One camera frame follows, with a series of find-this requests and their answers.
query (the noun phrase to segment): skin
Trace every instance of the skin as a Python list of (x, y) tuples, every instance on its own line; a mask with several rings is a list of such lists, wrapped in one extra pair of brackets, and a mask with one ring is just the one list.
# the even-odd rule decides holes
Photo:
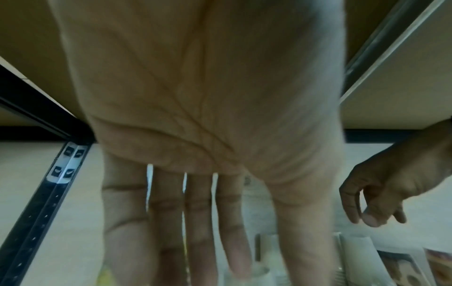
[[(250, 275), (244, 170), (271, 192), (293, 285), (327, 286), (342, 160), (339, 0), (49, 0), (104, 150), (105, 262), (120, 285), (217, 284), (210, 191), (229, 267)], [(154, 165), (150, 211), (146, 166)], [(187, 173), (187, 189), (182, 181)]]
[[(452, 122), (432, 125), (355, 166), (340, 187), (344, 210), (353, 223), (371, 227), (391, 216), (406, 223), (403, 200), (428, 192), (452, 174)], [(367, 202), (361, 213), (359, 196)]]

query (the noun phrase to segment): hand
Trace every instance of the hand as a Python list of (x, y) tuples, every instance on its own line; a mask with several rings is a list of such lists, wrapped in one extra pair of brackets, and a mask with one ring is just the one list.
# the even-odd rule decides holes
[[(344, 210), (353, 223), (371, 227), (393, 215), (406, 223), (403, 200), (423, 194), (452, 174), (452, 123), (437, 123), (355, 166), (340, 187)], [(367, 208), (361, 213), (363, 191)]]
[[(340, 1), (50, 0), (80, 104), (105, 152), (105, 261), (121, 285), (216, 285), (219, 229), (250, 275), (243, 170), (268, 186), (293, 284), (330, 284), (340, 165)], [(154, 165), (150, 212), (146, 166)], [(187, 173), (187, 189), (182, 181)]]

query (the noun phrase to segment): human palm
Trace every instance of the human palm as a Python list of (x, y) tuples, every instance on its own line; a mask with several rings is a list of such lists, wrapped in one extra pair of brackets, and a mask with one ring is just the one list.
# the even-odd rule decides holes
[(118, 281), (183, 285), (184, 212), (192, 284), (216, 284), (215, 172), (222, 244), (231, 270), (247, 277), (241, 191), (248, 169), (272, 193), (293, 283), (328, 285), (329, 191), (342, 143), (341, 3), (50, 4), (105, 152), (105, 259)]

